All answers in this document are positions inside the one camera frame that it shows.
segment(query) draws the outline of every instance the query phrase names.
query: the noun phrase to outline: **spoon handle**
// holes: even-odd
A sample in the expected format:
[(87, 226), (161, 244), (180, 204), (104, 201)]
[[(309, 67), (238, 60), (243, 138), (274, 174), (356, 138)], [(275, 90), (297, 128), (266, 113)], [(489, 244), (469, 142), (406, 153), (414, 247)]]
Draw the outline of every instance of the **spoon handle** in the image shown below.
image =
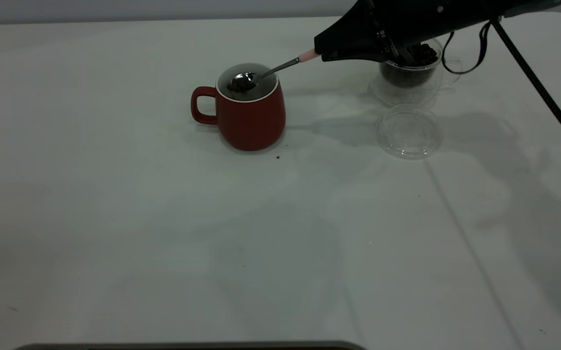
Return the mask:
[(260, 76), (259, 80), (262, 79), (262, 78), (267, 77), (267, 76), (270, 75), (270, 74), (274, 74), (274, 73), (276, 73), (276, 72), (279, 71), (279, 70), (282, 70), (282, 69), (285, 69), (285, 68), (289, 68), (289, 67), (291, 67), (291, 66), (294, 66), (294, 65), (298, 64), (299, 62), (300, 62), (300, 58), (299, 58), (299, 57), (296, 57), (296, 58), (290, 60), (289, 62), (286, 62), (285, 64), (282, 64), (282, 65), (280, 65), (280, 66), (278, 66), (278, 67), (276, 67), (276, 68), (274, 68), (274, 69), (272, 69), (272, 70), (268, 70), (267, 72), (263, 73), (263, 74)]

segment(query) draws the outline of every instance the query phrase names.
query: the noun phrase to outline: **spoon bowl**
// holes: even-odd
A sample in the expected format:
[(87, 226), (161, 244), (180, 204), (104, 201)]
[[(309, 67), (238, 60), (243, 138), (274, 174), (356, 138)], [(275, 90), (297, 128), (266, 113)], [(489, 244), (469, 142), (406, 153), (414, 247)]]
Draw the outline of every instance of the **spoon bowl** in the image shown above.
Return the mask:
[(258, 75), (247, 71), (246, 73), (237, 74), (229, 82), (228, 88), (235, 92), (246, 92), (254, 89), (258, 84)]

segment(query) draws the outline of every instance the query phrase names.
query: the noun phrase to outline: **wall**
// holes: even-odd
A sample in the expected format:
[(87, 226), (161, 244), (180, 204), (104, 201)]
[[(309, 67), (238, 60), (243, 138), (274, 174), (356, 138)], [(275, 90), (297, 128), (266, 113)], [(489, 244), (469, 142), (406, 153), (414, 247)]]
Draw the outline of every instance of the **wall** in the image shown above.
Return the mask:
[(339, 16), (353, 3), (354, 0), (0, 0), (0, 23)]

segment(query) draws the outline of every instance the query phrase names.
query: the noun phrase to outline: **lid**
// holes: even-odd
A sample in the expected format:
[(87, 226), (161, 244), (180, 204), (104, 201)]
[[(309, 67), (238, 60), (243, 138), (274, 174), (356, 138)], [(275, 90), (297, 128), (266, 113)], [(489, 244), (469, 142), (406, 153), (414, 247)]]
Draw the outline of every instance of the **lid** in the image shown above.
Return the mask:
[(397, 157), (425, 158), (442, 144), (442, 129), (429, 109), (399, 105), (377, 120), (375, 139), (384, 151)]
[(258, 100), (259, 98), (267, 96), (271, 93), (276, 84), (278, 83), (278, 77), (276, 74), (270, 74), (267, 77), (263, 78), (255, 88), (250, 89), (246, 92), (236, 92), (228, 88), (228, 84), (231, 82), (231, 79), (234, 78), (237, 74), (246, 73), (247, 71), (255, 74), (263, 74), (270, 69), (262, 64), (256, 63), (244, 63), (238, 64), (237, 66), (233, 66), (218, 78), (218, 91), (222, 93), (225, 97), (231, 98), (232, 100), (237, 101), (253, 101)]

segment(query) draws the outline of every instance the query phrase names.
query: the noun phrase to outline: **coffee grounds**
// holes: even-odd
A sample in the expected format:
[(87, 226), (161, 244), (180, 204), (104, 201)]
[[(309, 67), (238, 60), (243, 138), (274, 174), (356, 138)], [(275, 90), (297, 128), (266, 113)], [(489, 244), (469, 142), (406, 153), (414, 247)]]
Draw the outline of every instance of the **coffee grounds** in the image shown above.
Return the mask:
[[(405, 67), (425, 67), (438, 61), (438, 53), (428, 44), (416, 44), (408, 47), (407, 51), (412, 55), (415, 62), (402, 63), (395, 62), (394, 60), (392, 60), (392, 62)], [(393, 86), (412, 88), (427, 82), (429, 78), (431, 78), (431, 75), (433, 75), (434, 69), (407, 70), (383, 62), (380, 64), (380, 72)]]

